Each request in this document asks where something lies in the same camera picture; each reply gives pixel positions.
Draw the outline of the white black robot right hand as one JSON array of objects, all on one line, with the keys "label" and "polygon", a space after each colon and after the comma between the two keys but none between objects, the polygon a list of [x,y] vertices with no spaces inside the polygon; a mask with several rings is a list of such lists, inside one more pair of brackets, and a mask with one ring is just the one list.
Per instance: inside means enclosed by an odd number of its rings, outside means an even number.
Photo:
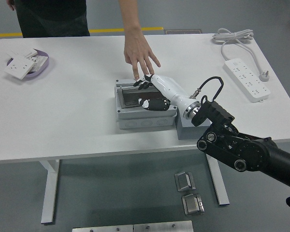
[{"label": "white black robot right hand", "polygon": [[182,116],[188,117],[193,109],[200,106],[200,103],[188,96],[188,93],[174,79],[166,76],[145,75],[133,85],[138,87],[139,90],[154,86],[163,95],[161,101],[140,99],[139,104],[146,110],[165,111],[166,106],[171,104],[178,108]]}]

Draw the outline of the person's left hand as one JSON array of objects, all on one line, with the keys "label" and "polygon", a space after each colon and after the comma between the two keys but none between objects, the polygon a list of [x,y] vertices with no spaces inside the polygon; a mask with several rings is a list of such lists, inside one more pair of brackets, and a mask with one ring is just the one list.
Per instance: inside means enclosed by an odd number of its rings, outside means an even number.
[{"label": "person's left hand", "polygon": [[154,55],[140,27],[124,28],[124,58],[132,66],[135,80],[140,78],[138,67],[144,75],[154,74],[152,62],[161,67],[160,61]]}]

